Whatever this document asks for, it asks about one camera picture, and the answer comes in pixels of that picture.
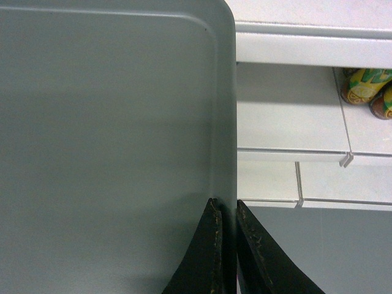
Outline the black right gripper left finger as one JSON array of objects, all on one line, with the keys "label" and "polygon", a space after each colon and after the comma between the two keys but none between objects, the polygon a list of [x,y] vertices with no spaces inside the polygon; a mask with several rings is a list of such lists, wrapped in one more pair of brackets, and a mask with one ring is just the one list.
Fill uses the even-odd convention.
[{"label": "black right gripper left finger", "polygon": [[187,251],[164,293],[222,293],[222,213],[209,198]]}]

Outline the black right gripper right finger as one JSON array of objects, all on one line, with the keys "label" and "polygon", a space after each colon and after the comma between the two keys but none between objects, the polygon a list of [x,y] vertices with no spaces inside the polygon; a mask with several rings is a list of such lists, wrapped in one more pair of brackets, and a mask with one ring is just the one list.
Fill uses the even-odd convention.
[{"label": "black right gripper right finger", "polygon": [[323,293],[242,200],[236,209],[236,252],[241,293]]}]

